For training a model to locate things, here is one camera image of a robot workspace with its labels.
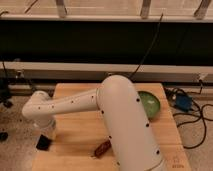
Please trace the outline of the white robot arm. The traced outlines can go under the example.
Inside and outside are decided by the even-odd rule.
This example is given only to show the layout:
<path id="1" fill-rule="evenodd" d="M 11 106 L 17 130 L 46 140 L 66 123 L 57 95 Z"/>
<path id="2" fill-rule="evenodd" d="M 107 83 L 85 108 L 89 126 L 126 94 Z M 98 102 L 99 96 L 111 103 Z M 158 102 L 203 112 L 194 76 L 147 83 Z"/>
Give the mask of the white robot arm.
<path id="1" fill-rule="evenodd" d="M 109 76 L 97 88 L 60 99 L 37 91 L 22 108 L 43 130 L 56 124 L 57 114 L 87 111 L 101 112 L 119 171 L 167 171 L 140 95 L 124 76 Z"/>

